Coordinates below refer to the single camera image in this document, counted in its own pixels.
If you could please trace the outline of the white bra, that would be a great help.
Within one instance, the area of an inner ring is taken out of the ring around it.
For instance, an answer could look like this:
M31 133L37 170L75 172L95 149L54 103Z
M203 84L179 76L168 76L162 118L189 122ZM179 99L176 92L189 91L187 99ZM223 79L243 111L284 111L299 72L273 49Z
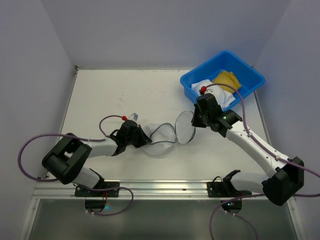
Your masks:
M200 93L199 93L200 88L202 86L207 86L211 83L212 82L209 79L205 79L200 82L192 84L191 89L198 96L200 96ZM226 108L228 108L230 104L236 100L232 93L223 90L219 85L213 85L213 86L210 86L210 88L213 90L213 95L222 110L225 110Z

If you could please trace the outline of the white mesh laundry bag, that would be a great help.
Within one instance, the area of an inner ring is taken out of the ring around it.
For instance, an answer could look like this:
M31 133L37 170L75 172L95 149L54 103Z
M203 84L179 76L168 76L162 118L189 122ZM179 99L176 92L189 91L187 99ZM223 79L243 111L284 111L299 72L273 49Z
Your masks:
M192 111L185 110L177 116L174 124L164 122L144 125L142 129L151 143L140 149L152 157L159 157L170 152L176 144L188 144L196 134L196 128L192 126L193 116Z

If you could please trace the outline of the yellow bra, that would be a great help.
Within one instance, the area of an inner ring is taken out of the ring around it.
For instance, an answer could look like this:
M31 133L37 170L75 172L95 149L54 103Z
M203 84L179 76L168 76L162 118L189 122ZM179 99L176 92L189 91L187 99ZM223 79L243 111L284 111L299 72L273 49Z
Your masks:
M228 72L226 70L222 70L217 77L212 80L213 84L222 84L219 85L224 91L227 91L233 94L234 90L239 90L242 85L239 80L236 78L233 72Z

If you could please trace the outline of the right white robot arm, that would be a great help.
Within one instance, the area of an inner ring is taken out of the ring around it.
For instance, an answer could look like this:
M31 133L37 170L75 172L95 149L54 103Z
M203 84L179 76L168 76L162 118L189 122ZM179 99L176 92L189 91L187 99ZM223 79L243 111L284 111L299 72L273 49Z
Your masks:
M223 111L214 95L196 99L191 120L196 128L209 127L245 151L264 171L263 174L233 170L221 181L207 183L209 197L239 197L264 194L273 204L282 206L304 186L304 162L277 151L244 126L245 120L233 110Z

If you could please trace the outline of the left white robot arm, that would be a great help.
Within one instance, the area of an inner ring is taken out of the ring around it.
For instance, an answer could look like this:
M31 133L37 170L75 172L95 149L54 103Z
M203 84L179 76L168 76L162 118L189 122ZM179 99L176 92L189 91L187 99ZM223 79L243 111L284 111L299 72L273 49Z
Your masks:
M88 158L113 157L128 146L140 148L151 144L151 138L133 120L125 120L120 129L102 140L85 143L72 133L66 134L45 155L41 164L58 181L80 185L87 189L101 189L105 181L96 171L84 167Z

